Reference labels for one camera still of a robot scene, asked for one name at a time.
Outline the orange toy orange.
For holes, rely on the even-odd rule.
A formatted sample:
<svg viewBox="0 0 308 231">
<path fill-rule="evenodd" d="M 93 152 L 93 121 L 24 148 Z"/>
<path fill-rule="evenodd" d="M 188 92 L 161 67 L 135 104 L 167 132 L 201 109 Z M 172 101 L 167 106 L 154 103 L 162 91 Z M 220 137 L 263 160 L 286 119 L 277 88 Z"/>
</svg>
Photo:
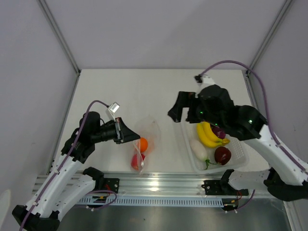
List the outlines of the orange toy orange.
<svg viewBox="0 0 308 231">
<path fill-rule="evenodd" d="M 138 147 L 140 148 L 140 152 L 144 153 L 148 149 L 148 141 L 144 137 L 141 137 Z"/>
</svg>

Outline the clear zip top bag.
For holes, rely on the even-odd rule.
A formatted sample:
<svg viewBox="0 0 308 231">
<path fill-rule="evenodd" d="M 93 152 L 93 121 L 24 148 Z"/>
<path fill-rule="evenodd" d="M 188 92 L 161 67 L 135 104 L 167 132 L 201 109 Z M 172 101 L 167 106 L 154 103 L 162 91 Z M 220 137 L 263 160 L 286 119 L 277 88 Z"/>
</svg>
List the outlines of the clear zip top bag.
<svg viewBox="0 0 308 231">
<path fill-rule="evenodd" d="M 139 120 L 134 129 L 140 138 L 132 143 L 134 149 L 130 167 L 141 175 L 147 168 L 149 155 L 158 148 L 161 130 L 158 122 L 151 115 Z"/>
</svg>

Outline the red toy tomato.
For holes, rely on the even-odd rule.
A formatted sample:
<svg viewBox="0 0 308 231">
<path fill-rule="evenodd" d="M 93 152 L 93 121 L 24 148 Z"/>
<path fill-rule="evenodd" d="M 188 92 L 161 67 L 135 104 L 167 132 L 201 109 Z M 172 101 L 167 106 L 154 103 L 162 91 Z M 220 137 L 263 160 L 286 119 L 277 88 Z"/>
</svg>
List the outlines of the red toy tomato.
<svg viewBox="0 0 308 231">
<path fill-rule="evenodd" d="M 130 162 L 130 166 L 133 170 L 135 171 L 140 171 L 142 169 L 142 161 L 145 159 L 144 154 L 134 154 L 131 162 Z"/>
</svg>

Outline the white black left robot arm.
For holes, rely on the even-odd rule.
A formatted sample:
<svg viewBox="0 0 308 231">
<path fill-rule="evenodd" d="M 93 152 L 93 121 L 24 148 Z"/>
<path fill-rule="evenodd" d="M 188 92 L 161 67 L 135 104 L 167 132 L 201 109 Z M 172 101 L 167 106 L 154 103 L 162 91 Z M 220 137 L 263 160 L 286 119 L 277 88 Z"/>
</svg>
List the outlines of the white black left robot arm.
<svg viewBox="0 0 308 231">
<path fill-rule="evenodd" d="M 55 231 L 66 213 L 88 193 L 111 193 L 104 190 L 104 173 L 93 167 L 85 169 L 73 186 L 66 189 L 73 175 L 104 141 L 123 144 L 140 139 L 117 117 L 101 124 L 100 114 L 86 112 L 65 142 L 55 169 L 26 205 L 17 205 L 12 215 L 25 231 Z"/>
</svg>

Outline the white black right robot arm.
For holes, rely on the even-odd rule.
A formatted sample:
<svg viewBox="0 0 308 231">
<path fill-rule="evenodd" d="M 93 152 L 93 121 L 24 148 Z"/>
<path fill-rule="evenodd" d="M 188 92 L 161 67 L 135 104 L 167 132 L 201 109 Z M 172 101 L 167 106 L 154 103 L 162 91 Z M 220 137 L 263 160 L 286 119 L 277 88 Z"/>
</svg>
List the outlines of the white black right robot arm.
<svg viewBox="0 0 308 231">
<path fill-rule="evenodd" d="M 269 122 L 254 107 L 234 105 L 226 89 L 210 85 L 199 93 L 180 91 L 168 116 L 181 121 L 182 110 L 188 109 L 186 121 L 192 124 L 208 122 L 231 137 L 256 150 L 271 166 L 253 172 L 226 170 L 220 180 L 220 190 L 231 194 L 235 190 L 263 190 L 282 201 L 308 197 L 308 165 L 280 143 L 270 132 Z"/>
</svg>

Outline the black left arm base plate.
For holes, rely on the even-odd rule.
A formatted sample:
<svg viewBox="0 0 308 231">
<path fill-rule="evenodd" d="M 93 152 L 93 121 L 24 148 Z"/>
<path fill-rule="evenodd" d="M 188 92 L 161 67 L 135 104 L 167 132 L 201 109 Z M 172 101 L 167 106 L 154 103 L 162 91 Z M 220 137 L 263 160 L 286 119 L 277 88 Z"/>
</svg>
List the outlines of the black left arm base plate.
<svg viewBox="0 0 308 231">
<path fill-rule="evenodd" d="M 103 190 L 110 190 L 115 193 L 119 191 L 119 178 L 105 178 L 103 181 Z"/>
</svg>

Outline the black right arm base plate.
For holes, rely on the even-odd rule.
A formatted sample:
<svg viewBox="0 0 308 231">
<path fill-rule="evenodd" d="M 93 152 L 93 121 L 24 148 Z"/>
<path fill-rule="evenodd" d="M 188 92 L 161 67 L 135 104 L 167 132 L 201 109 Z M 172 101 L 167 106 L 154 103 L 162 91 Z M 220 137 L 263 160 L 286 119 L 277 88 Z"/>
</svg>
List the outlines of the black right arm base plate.
<svg viewBox="0 0 308 231">
<path fill-rule="evenodd" d="M 248 196 L 248 189 L 236 190 L 222 180 L 205 180 L 201 185 L 206 195 L 221 196 Z"/>
</svg>

